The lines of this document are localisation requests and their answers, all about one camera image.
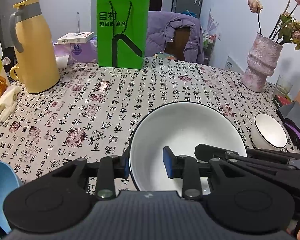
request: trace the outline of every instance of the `pink ceramic vase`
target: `pink ceramic vase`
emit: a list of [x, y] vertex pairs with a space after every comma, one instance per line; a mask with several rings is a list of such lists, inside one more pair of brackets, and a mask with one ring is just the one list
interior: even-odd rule
[[272, 76], [277, 66], [282, 46], [257, 33], [247, 57], [248, 68], [241, 78], [248, 89], [260, 93], [267, 76]]

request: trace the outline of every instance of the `thermos lid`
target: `thermos lid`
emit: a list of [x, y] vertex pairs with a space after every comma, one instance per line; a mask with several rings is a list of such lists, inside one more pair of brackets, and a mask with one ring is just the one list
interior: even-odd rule
[[15, 5], [13, 5], [13, 7], [19, 9], [20, 6], [27, 6], [29, 4], [33, 4], [33, 3], [36, 3], [36, 2], [39, 2], [39, 0], [25, 0], [23, 2], [16, 3]]

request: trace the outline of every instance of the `glass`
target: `glass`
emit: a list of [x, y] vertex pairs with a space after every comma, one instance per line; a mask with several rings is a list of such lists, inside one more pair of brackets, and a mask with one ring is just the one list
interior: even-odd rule
[[286, 97], [289, 94], [292, 86], [293, 85], [289, 81], [279, 75], [272, 97], [274, 98], [275, 95], [283, 98]]

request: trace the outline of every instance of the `table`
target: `table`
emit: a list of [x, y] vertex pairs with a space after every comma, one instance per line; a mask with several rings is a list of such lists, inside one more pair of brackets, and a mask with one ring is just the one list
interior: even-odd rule
[[[250, 148], [250, 127], [257, 113], [281, 123], [271, 100], [273, 84], [266, 83], [258, 94], [241, 84], [239, 73], [167, 59], [146, 58], [144, 65], [142, 70], [71, 65], [60, 69], [55, 87], [39, 95], [28, 94], [21, 85], [15, 113], [0, 122], [0, 160], [26, 183], [68, 160], [84, 157], [95, 162], [121, 155], [142, 117], [174, 101], [218, 110]], [[287, 137], [284, 150], [298, 152]], [[115, 186], [135, 190], [130, 178], [116, 179]], [[92, 179], [88, 192], [94, 187]]]

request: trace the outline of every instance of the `purple jacket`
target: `purple jacket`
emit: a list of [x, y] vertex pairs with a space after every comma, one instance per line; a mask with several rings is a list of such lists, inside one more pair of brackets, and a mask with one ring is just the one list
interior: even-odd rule
[[167, 42], [173, 41], [175, 29], [181, 27], [190, 27], [189, 42], [183, 52], [185, 60], [203, 64], [203, 38], [200, 21], [195, 17], [180, 13], [149, 11], [145, 56], [152, 57], [154, 54], [164, 51]]

